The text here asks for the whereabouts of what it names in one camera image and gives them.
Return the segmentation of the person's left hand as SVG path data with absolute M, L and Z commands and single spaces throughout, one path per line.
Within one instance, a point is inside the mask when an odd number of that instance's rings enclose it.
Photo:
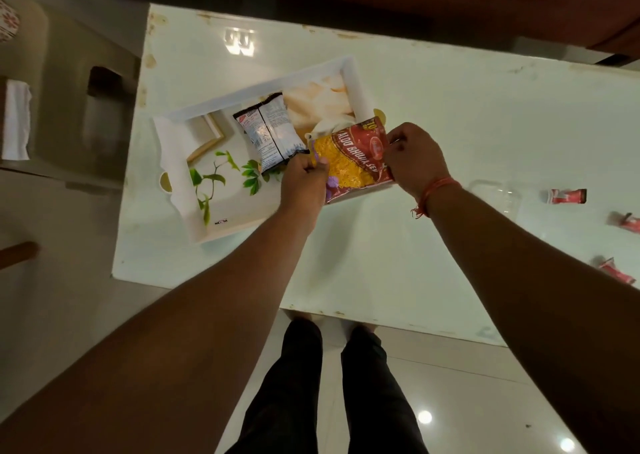
M 328 174 L 286 174 L 281 183 L 278 212 L 292 216 L 310 232 L 326 202 Z

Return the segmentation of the person's right hand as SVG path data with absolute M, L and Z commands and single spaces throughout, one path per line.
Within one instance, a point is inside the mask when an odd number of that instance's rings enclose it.
M 418 149 L 417 160 L 414 164 L 396 169 L 388 167 L 396 183 L 415 201 L 419 199 L 423 189 L 433 179 L 451 176 L 440 146 L 422 128 L 420 128 Z

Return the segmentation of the red snack packet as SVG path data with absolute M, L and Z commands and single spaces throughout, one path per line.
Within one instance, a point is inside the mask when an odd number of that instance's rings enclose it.
M 330 134 L 308 134 L 307 144 L 314 160 L 325 158 L 329 166 L 326 204 L 393 181 L 383 160 L 389 142 L 379 116 Z

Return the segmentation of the person's left forearm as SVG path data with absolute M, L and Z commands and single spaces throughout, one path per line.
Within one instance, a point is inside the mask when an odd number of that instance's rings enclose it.
M 215 452 L 319 215 L 281 205 L 0 424 L 0 454 Z

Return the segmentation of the person's right forearm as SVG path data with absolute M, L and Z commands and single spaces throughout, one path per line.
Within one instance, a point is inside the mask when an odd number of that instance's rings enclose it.
M 640 454 L 640 291 L 470 192 L 430 219 L 526 373 L 589 454 Z

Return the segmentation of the black and white snack packet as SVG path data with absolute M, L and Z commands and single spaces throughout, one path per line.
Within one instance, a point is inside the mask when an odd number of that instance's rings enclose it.
M 287 164 L 295 155 L 309 154 L 292 125 L 282 92 L 233 114 L 260 157 L 260 174 Z

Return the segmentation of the red thread wristband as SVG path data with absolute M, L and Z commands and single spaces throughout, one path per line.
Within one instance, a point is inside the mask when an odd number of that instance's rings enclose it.
M 461 188 L 461 184 L 450 176 L 433 179 L 423 189 L 419 199 L 416 199 L 415 207 L 412 209 L 412 216 L 415 219 L 420 219 L 423 216 L 430 218 L 428 201 L 429 199 L 442 188 L 455 187 Z

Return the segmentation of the white printed serving tray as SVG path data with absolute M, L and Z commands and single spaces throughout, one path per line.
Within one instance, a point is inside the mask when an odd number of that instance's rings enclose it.
M 284 123 L 307 150 L 309 140 L 374 117 L 356 58 L 343 56 L 267 80 L 257 67 L 234 91 L 152 118 L 170 201 L 191 243 L 242 231 L 266 219 L 280 200 L 285 163 L 264 118 Z

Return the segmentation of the clear plastic container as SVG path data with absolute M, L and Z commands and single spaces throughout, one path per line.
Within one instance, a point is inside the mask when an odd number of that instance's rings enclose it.
M 513 186 L 498 181 L 473 180 L 467 189 L 502 215 L 516 222 L 522 204 L 522 195 Z

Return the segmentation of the person's black trousers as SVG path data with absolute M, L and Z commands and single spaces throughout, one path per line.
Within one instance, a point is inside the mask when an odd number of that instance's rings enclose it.
M 429 454 L 419 422 L 388 365 L 376 332 L 346 336 L 337 366 L 324 371 L 324 337 L 309 314 L 291 314 L 280 356 L 249 404 L 238 438 L 225 454 L 321 454 L 342 391 L 347 454 Z

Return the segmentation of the grey plastic chair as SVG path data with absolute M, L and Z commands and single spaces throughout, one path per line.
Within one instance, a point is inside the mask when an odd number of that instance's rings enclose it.
M 17 33 L 0 43 L 0 81 L 31 93 L 29 160 L 5 167 L 82 185 L 124 182 L 140 58 L 35 0 L 0 0 Z

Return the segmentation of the white folded cloth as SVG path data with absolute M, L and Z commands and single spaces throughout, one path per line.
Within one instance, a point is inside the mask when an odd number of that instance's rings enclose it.
M 0 84 L 0 158 L 29 160 L 30 132 L 30 86 L 25 82 L 6 79 Z

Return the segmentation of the patterned round object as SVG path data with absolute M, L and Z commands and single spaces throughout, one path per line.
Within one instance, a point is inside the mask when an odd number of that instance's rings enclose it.
M 0 44 L 13 40 L 20 28 L 20 17 L 5 0 L 0 0 Z

